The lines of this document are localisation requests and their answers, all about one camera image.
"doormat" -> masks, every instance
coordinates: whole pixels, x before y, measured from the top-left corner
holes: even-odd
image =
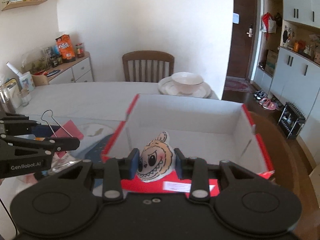
[[[224,90],[253,93],[256,89],[245,79],[236,77],[227,77]]]

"open cardboard box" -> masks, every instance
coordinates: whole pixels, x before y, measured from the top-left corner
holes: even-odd
[[[123,121],[102,152],[102,160],[126,157],[140,151],[162,131],[170,136],[172,148],[186,157],[203,158],[209,164],[230,160],[265,178],[274,173],[273,165],[245,105],[203,98],[167,95],[137,95]],[[175,171],[163,179],[144,183],[137,177],[123,181],[123,189],[138,192],[188,192],[190,181],[178,180]],[[210,180],[218,190],[217,181]]]

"cartoon ear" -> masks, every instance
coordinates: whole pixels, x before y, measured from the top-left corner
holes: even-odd
[[[159,136],[157,137],[157,140],[165,142],[165,143],[169,143],[169,134],[167,132],[162,132],[159,134]]]

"stack of dishes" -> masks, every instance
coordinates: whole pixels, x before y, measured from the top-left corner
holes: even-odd
[[[189,72],[178,72],[163,78],[158,82],[158,89],[160,93],[171,96],[208,98],[211,95],[211,88],[203,78]]]

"cartoon eye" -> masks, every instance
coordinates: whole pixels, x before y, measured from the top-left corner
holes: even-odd
[[[155,151],[152,155],[149,155],[148,163],[150,166],[154,166],[157,160],[157,152]]]
[[[142,171],[142,168],[143,168],[143,166],[142,166],[142,159],[139,161],[139,165],[138,165],[138,171]]]

